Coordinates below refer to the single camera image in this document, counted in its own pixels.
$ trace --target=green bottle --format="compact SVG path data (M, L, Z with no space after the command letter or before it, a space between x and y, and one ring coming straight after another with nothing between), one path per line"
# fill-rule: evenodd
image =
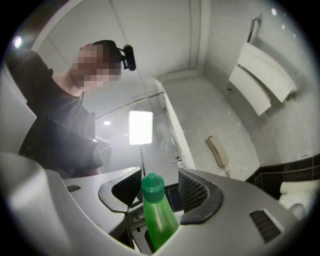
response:
M165 183L161 176L149 172L142 179L141 189L146 228L154 249L158 250L179 225L165 196Z

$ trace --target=wall outlet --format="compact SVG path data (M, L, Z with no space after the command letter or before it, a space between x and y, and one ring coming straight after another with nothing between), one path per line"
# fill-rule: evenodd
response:
M298 153L297 157L299 160L301 159L306 159L306 158L310 158L312 155L311 155L311 150L310 149L307 149L307 150L304 150L304 151L301 151Z

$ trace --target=black headband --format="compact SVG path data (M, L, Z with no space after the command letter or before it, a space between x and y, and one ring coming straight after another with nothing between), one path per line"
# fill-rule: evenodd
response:
M94 42L93 45L103 45L103 47L108 48L116 57L117 62L123 62L123 68L134 71L136 69L136 61L134 56L134 49L131 45L125 45L123 49L117 47L116 43L112 40L101 40Z

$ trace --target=green bottle cap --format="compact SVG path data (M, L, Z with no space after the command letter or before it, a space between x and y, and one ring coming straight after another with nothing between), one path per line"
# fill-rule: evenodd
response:
M141 189L145 200L150 203L157 203L165 196L164 179L154 172L149 172L147 176L142 179Z

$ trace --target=beige telephone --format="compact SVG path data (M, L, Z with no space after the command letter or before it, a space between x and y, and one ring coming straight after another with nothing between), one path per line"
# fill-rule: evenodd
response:
M210 136L205 140L205 142L207 143L209 149L213 153L214 159L218 166L220 166L223 169L227 177L230 177L230 170L227 166L229 163L229 158L220 140L216 136Z

